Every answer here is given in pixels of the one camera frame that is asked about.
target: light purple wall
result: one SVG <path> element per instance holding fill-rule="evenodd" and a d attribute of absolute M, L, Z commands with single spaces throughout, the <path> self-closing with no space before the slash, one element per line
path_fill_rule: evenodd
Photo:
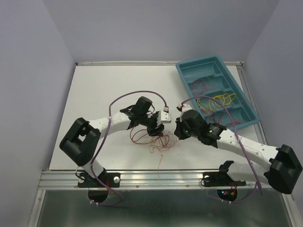
<path fill-rule="evenodd" d="M 303 1 L 280 0 L 249 53 L 245 70 L 271 145 L 285 143 L 303 163 Z M 294 198 L 303 215 L 303 176 Z"/>
<path fill-rule="evenodd" d="M 278 0 L 44 0 L 76 62 L 243 61 Z"/>
<path fill-rule="evenodd" d="M 74 61 L 41 0 L 0 7 L 0 225 L 27 226 Z"/>

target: blue tray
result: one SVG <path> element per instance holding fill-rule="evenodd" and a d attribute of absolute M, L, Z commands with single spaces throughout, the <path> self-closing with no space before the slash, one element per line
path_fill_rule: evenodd
<path fill-rule="evenodd" d="M 176 68 L 190 97 L 198 95 L 215 97 L 225 93 L 229 95 L 235 93 L 236 97 L 232 102 L 230 102 L 230 99 L 226 99 L 228 105 L 225 107 L 237 122 L 237 129 L 245 128 L 260 121 L 257 112 L 250 105 L 220 56 L 214 55 L 182 61 L 176 64 Z M 214 122 L 213 119 L 215 119 L 217 123 L 232 128 L 231 120 L 222 107 L 212 105 L 212 103 L 209 103 L 209 99 L 202 98 L 200 103 L 204 110 L 199 107 L 197 100 L 193 103 L 206 121 Z"/>

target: white table surface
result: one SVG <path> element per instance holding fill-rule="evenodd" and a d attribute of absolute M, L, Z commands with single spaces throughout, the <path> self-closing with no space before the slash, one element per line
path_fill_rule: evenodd
<path fill-rule="evenodd" d="M 236 66 L 227 68 L 242 87 Z M 175 66 L 77 66 L 49 169 L 76 169 L 76 164 L 59 149 L 59 144 L 77 118 L 94 120 L 106 117 L 108 106 L 115 98 L 136 90 L 160 93 L 166 99 L 172 115 L 172 123 L 166 124 L 165 129 L 176 127 L 175 119 L 180 115 L 176 106 L 187 99 L 188 94 Z M 163 102 L 159 97 L 142 93 L 119 100 L 113 106 L 112 113 L 134 104 L 140 96 L 151 99 L 156 110 L 163 109 Z M 258 141 L 253 125 L 238 132 L 244 137 Z M 247 162 L 243 157 L 203 145 L 194 138 L 178 141 L 174 147 L 163 151 L 162 154 L 159 169 L 213 169 L 226 160 Z M 120 131 L 107 138 L 97 160 L 106 169 L 112 170 L 157 169 L 160 152 L 151 153 L 149 145 L 134 144 L 130 141 L 129 131 Z"/>

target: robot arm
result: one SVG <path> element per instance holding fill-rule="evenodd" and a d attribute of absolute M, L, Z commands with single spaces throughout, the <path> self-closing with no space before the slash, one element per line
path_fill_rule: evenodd
<path fill-rule="evenodd" d="M 135 105 L 131 105 L 110 118 L 105 117 L 97 120 L 86 121 L 83 118 L 77 119 L 62 139 L 59 147 L 78 166 L 82 167 L 91 177 L 91 160 L 94 156 L 98 141 L 104 137 L 109 119 L 111 127 L 109 134 L 117 131 L 128 130 L 138 125 L 146 126 L 149 136 L 161 135 L 164 130 L 163 123 L 171 122 L 171 115 L 168 108 L 155 113 L 148 113 L 152 101 L 140 97 Z M 94 172 L 97 176 L 105 172 L 103 166 L 94 161 Z"/>
<path fill-rule="evenodd" d="M 235 134 L 222 125 L 207 123 L 201 114 L 193 110 L 190 105 L 180 105 L 181 115 L 177 118 L 177 127 L 174 134 L 185 140 L 195 137 L 205 145 L 228 150 L 237 155 L 244 156 Z M 281 193 L 290 194 L 302 172 L 302 165 L 293 149 L 287 145 L 280 148 L 267 146 L 239 136 L 251 161 L 257 163 L 256 172 L 261 182 L 271 185 Z M 231 181 L 254 180 L 248 164 L 236 164 L 227 161 L 220 166 L 219 172 L 208 173 L 210 178 L 205 186 L 220 186 L 225 177 Z"/>

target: purple wire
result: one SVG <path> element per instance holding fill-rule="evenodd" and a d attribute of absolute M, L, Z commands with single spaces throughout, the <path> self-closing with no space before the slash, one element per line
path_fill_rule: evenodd
<path fill-rule="evenodd" d="M 262 189 L 261 182 L 260 182 L 260 179 L 259 179 L 259 177 L 258 177 L 258 174 L 257 174 L 257 172 L 256 172 L 256 170 L 255 170 L 255 168 L 254 168 L 254 166 L 252 165 L 251 161 L 250 161 L 250 157 L 248 156 L 248 153 L 247 153 L 247 151 L 245 150 L 245 147 L 243 146 L 241 140 L 239 140 L 239 135 L 238 135 L 238 133 L 237 133 L 235 121 L 233 120 L 233 118 L 232 118 L 231 114 L 229 113 L 229 111 L 225 108 L 225 106 L 224 106 L 223 104 L 221 104 L 220 102 L 218 102 L 218 101 L 215 100 L 214 98 L 211 98 L 211 97 L 208 97 L 208 96 L 196 96 L 196 97 L 192 97 L 192 98 L 189 98 L 189 99 L 183 101 L 181 104 L 183 105 L 184 103 L 186 103 L 186 102 L 188 102 L 188 101 L 190 101 L 190 100 L 192 100 L 192 99 L 197 99 L 197 98 L 208 98 L 208 99 L 211 99 L 211 100 L 213 100 L 214 102 L 216 102 L 217 104 L 219 104 L 219 105 L 227 112 L 227 114 L 228 114 L 228 116 L 229 116 L 229 118 L 230 118 L 230 120 L 231 120 L 231 123 L 232 123 L 232 125 L 233 125 L 234 133 L 235 133 L 235 136 L 236 136 L 236 138 L 237 138 L 237 140 L 238 140 L 238 143 L 239 143 L 241 149 L 243 150 L 244 156 L 245 156 L 245 158 L 247 159 L 248 164 L 249 164 L 249 166 L 251 167 L 251 170 L 252 170 L 252 172 L 253 172 L 253 174 L 254 174 L 256 180 L 257 180 L 257 185 L 258 185 L 258 188 L 259 188 L 259 190 L 260 190 L 260 193 L 261 193 L 261 195 L 263 195 L 263 189 Z"/>
<path fill-rule="evenodd" d="M 159 97 L 163 100 L 163 102 L 164 102 L 164 104 L 165 104 L 165 107 L 168 107 L 168 106 L 167 106 L 167 103 L 166 103 L 166 101 L 165 101 L 165 99 L 163 98 L 163 96 L 161 96 L 161 95 L 158 94 L 157 92 L 154 92 L 154 91 L 145 91 L 145 90 L 142 90 L 142 91 L 133 91 L 133 92 L 127 93 L 127 94 L 125 94 L 125 95 L 122 95 L 122 96 L 116 98 L 116 99 L 109 105 L 109 108 L 108 108 L 108 116 L 109 116 L 109 117 L 108 117 L 108 126 L 107 126 L 107 128 L 106 128 L 106 131 L 105 131 L 103 140 L 102 140 L 102 142 L 101 142 L 101 145 L 100 145 L 100 147 L 98 148 L 98 150 L 97 150 L 95 156 L 94 156 L 94 157 L 92 158 L 92 160 L 91 160 L 90 169 L 91 169 L 91 172 L 93 173 L 95 179 L 99 182 L 99 184 L 101 184 L 103 187 L 107 188 L 108 190 L 112 191 L 113 193 L 116 193 L 117 195 L 119 195 L 121 199 L 120 199 L 118 202 L 115 202 L 115 203 L 110 203 L 110 204 L 98 204 L 99 206 L 114 206 L 114 205 L 118 204 L 118 203 L 123 199 L 123 196 L 122 196 L 121 193 L 119 193 L 118 191 L 116 191 L 116 190 L 114 190 L 114 189 L 108 187 L 106 184 L 104 184 L 104 183 L 97 177 L 97 175 L 95 174 L 95 171 L 94 171 L 94 169 L 93 169 L 93 163 L 94 163 L 94 161 L 96 160 L 98 154 L 100 153 L 100 151 L 101 151 L 101 149 L 102 149 L 102 147 L 103 147 L 103 145 L 104 145 L 104 143 L 105 143 L 105 140 L 106 140 L 106 138 L 107 138 L 107 136 L 108 136 L 108 133 L 109 133 L 109 128 L 110 128 L 110 124 L 111 124 L 110 117 L 111 117 L 111 115 L 112 115 L 112 110 L 111 110 L 112 105 L 113 105 L 116 101 L 118 101 L 119 99 L 121 99 L 121 98 L 123 98 L 123 97 L 125 97 L 125 96 L 129 96 L 129 95 L 132 95 L 132 94 L 136 94 L 136 93 L 153 93 L 153 94 L 159 96 Z"/>
<path fill-rule="evenodd" d="M 244 199 L 242 199 L 242 200 L 234 201 L 234 202 L 232 202 L 232 203 L 233 203 L 233 204 L 237 204 L 237 203 L 245 202 L 245 201 L 247 201 L 248 199 L 250 199 L 251 196 L 255 193 L 256 188 L 257 188 L 257 185 L 258 185 L 258 183 L 256 182 L 256 183 L 255 183 L 255 187 L 254 187 L 254 189 L 252 190 L 251 194 L 248 195 L 246 198 L 244 198 Z"/>

